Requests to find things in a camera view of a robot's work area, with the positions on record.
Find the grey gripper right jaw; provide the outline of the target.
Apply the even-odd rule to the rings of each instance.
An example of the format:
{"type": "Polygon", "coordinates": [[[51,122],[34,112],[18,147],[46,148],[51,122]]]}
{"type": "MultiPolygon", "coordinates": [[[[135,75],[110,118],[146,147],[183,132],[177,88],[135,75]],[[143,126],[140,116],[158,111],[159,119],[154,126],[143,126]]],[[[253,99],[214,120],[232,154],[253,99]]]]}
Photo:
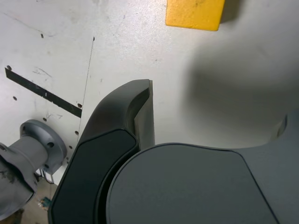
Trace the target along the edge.
{"type": "Polygon", "coordinates": [[[299,112],[258,147],[163,144],[117,172],[107,195],[109,224],[296,224],[299,112]]]}

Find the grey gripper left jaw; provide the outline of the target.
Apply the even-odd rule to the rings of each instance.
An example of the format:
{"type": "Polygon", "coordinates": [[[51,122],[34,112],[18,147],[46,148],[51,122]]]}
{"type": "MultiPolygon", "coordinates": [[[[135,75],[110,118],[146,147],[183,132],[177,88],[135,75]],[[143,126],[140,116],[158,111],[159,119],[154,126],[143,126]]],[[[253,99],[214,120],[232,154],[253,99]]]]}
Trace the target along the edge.
{"type": "Polygon", "coordinates": [[[48,211],[51,224],[105,224],[110,184],[120,167],[154,146],[153,83],[130,81],[91,114],[48,211]]]}

